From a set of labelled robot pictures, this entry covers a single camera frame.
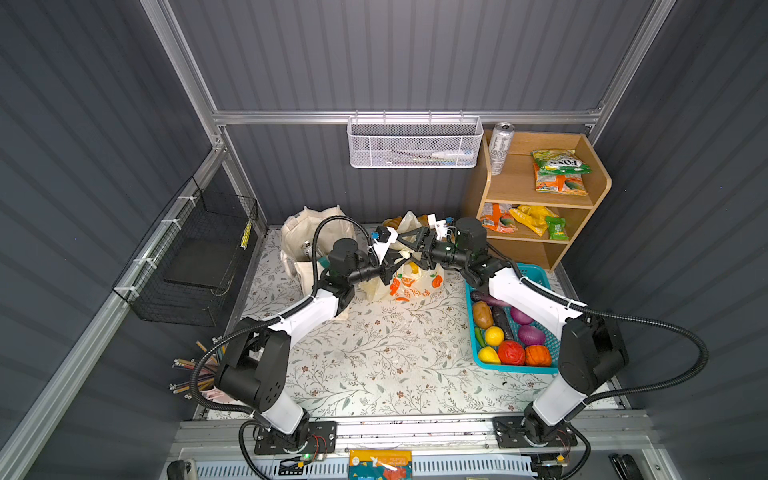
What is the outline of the cream plastic grocery bag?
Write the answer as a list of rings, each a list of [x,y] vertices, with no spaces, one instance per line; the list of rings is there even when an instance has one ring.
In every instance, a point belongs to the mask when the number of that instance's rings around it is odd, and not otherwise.
[[[379,278],[360,284],[366,299],[371,302],[390,300],[400,303],[416,302],[440,293],[445,283],[441,266],[427,270],[409,262],[402,266],[389,285]]]

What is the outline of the silver can front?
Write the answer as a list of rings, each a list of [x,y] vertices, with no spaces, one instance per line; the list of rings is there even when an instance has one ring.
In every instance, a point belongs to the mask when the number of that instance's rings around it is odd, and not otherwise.
[[[311,259],[313,255],[313,244],[310,240],[305,241],[302,244],[302,253],[307,259]]]

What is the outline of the beige canvas tote bag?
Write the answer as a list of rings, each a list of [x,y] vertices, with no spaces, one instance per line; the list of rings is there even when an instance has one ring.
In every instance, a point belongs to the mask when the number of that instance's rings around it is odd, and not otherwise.
[[[315,231],[320,223],[332,216],[341,216],[344,212],[339,206],[330,207],[322,211],[304,207],[299,213],[290,216],[280,229],[280,260],[286,274],[300,287],[300,299],[289,307],[301,304],[312,292],[315,280],[313,279],[312,260],[307,259],[302,253],[302,244],[310,240],[316,245],[317,277],[323,280],[326,270],[329,268],[327,255],[331,252],[333,244],[342,238],[354,238],[355,227],[344,220],[333,220],[322,228],[318,240],[314,240]]]

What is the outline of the teal plastic basket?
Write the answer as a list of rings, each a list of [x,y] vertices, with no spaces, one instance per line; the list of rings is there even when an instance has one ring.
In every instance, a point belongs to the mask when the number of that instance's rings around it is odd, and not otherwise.
[[[549,289],[543,271],[498,258],[465,277],[470,351],[478,366],[501,372],[555,374],[566,322],[579,304]]]

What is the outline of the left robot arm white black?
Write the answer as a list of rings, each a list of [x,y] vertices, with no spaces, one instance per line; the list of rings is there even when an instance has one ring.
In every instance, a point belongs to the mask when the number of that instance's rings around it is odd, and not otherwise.
[[[350,237],[336,240],[327,255],[328,267],[319,270],[317,247],[324,227],[332,222],[353,226]],[[356,234],[366,247],[359,247]],[[312,286],[304,299],[264,320],[247,317],[223,336],[193,367],[189,395],[211,411],[244,413],[258,423],[285,436],[296,436],[308,422],[308,413],[284,393],[292,346],[316,327],[338,316],[354,298],[355,286],[373,278],[383,281],[406,263],[391,249],[398,233],[378,227],[372,234],[345,215],[334,215],[316,227],[310,246]],[[215,402],[200,390],[199,377],[207,361],[218,351],[224,356],[214,374],[214,387],[234,399],[233,404]]]

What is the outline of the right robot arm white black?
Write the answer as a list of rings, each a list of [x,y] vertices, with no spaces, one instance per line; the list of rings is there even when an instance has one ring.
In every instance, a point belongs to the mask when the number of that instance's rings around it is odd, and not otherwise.
[[[559,295],[524,275],[519,265],[489,243],[487,231],[472,217],[457,221],[451,236],[419,227],[399,235],[423,268],[441,265],[458,271],[472,287],[509,304],[554,335],[559,342],[558,373],[529,404],[518,429],[526,441],[542,447],[585,407],[609,397],[664,390],[702,372],[709,360],[704,341],[693,332],[660,320],[594,310]],[[629,363],[619,325],[631,322],[663,329],[691,341],[698,350],[694,364],[667,380],[601,392],[600,387]]]

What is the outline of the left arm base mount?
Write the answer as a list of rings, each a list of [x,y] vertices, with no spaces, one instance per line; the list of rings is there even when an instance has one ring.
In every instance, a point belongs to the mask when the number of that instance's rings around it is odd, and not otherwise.
[[[253,453],[256,455],[329,454],[335,451],[338,423],[334,421],[308,421],[301,423],[293,434],[276,428],[259,429]]]

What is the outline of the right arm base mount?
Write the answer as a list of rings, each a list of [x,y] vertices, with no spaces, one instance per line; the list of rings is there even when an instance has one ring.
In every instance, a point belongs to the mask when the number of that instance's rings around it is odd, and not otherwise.
[[[579,444],[567,423],[551,426],[533,415],[497,416],[492,419],[492,427],[499,448],[564,447],[569,450]]]

